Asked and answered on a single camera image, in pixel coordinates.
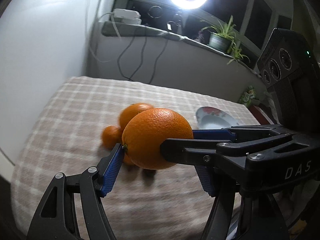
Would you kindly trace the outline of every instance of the black cable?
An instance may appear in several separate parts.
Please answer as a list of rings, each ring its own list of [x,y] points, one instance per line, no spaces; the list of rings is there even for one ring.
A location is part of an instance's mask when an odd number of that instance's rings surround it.
[[[157,67],[158,59],[159,59],[159,58],[161,57],[161,55],[164,53],[165,48],[166,48],[166,47],[167,47],[167,45],[168,45],[168,42],[169,42],[169,35],[170,35],[170,33],[168,32],[168,38],[167,38],[167,39],[166,39],[166,41],[165,41],[164,47],[163,47],[162,51],[160,52],[160,54],[158,55],[158,57],[157,57],[157,58],[156,58],[156,60],[155,60],[155,64],[153,65],[153,73],[152,73],[152,76],[151,76],[151,79],[150,79],[150,81],[149,81],[148,85],[150,85],[150,84],[151,84],[151,82],[153,81],[153,78],[155,77],[155,74],[156,74],[156,67]]]
[[[137,69],[132,73],[132,75],[130,76],[130,79],[132,79],[132,77],[134,76],[134,74],[142,67],[142,64],[143,64],[143,52],[144,52],[144,49],[147,45],[147,27],[144,27],[144,44],[143,44],[143,47],[142,47],[142,50],[141,50],[141,59],[140,59],[140,65],[137,67]]]
[[[119,57],[118,57],[118,59],[117,59],[117,66],[118,66],[118,70],[119,70],[119,72],[120,72],[120,75],[121,75],[122,77],[126,78],[128,81],[132,81],[132,79],[126,77],[126,76],[122,73],[122,71],[121,71],[121,66],[120,66],[120,59],[121,59],[122,55],[127,51],[127,49],[129,49],[129,47],[132,45],[132,43],[133,43],[133,41],[134,41],[134,38],[136,37],[135,34],[136,34],[137,29],[138,29],[138,28],[136,28],[136,29],[134,30],[134,32],[133,32],[133,37],[132,37],[129,45],[124,49],[124,51],[122,51],[122,53],[119,55]]]

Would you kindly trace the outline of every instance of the red object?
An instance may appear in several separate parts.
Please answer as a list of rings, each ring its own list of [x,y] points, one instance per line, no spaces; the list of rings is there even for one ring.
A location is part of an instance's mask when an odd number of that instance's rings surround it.
[[[260,124],[273,124],[272,120],[260,107],[252,105],[249,107],[249,111]]]

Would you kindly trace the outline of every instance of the orange fruit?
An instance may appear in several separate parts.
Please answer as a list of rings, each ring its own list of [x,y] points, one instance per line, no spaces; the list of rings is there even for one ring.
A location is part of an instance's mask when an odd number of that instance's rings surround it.
[[[167,138],[193,139],[188,121],[166,108],[152,108],[137,114],[122,133],[126,154],[137,166],[148,170],[170,168],[160,154],[160,144]]]
[[[127,156],[127,154],[124,154],[123,162],[127,165],[134,165],[134,163],[130,160],[130,158]]]
[[[110,125],[106,127],[101,134],[102,144],[105,148],[111,150],[116,145],[116,143],[121,143],[121,136],[122,132],[120,128],[114,125]]]
[[[119,124],[121,130],[123,131],[124,128],[127,126],[128,122],[130,122],[130,120],[134,118],[137,114],[151,108],[154,108],[153,105],[146,103],[136,103],[131,106],[128,106],[126,109],[122,111],[122,113],[119,116]]]

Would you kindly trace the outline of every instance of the beige tablecloth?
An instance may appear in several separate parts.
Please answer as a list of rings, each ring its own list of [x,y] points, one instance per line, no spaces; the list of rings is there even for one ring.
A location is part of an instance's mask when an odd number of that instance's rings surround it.
[[[82,173],[108,155],[100,145],[101,131],[137,102],[177,111],[193,129],[201,106],[217,107],[245,125],[259,124],[243,105],[218,98],[138,82],[71,78],[42,111],[14,170],[12,208],[25,234],[53,176]],[[176,165],[158,171],[154,181],[145,179],[141,169],[122,167],[102,202],[118,240],[199,239],[213,199],[202,190],[193,166]],[[76,211],[81,236],[89,239],[79,196]]]

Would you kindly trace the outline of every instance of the wall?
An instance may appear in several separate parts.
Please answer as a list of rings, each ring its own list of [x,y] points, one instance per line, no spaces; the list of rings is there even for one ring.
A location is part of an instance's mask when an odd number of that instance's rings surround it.
[[[131,37],[105,37],[98,34],[92,40],[93,49],[97,48],[97,62],[90,57],[89,75],[92,77],[126,80],[120,75],[117,59],[120,53],[128,46]],[[145,42],[144,37],[135,37],[132,46],[120,59],[122,72],[131,76],[140,64],[141,49]],[[132,78],[134,81],[148,83],[153,72],[156,57],[162,51],[165,39],[148,37],[144,51],[143,65]],[[251,70],[231,63],[230,58],[188,45],[182,41],[169,41],[159,58],[156,75],[152,85],[175,88],[209,95],[225,100],[237,102],[248,85],[253,85],[260,98],[264,96],[265,86],[260,78]]]
[[[89,26],[98,0],[91,0]],[[17,160],[57,88],[84,73],[86,0],[12,0],[0,18],[0,148]]]

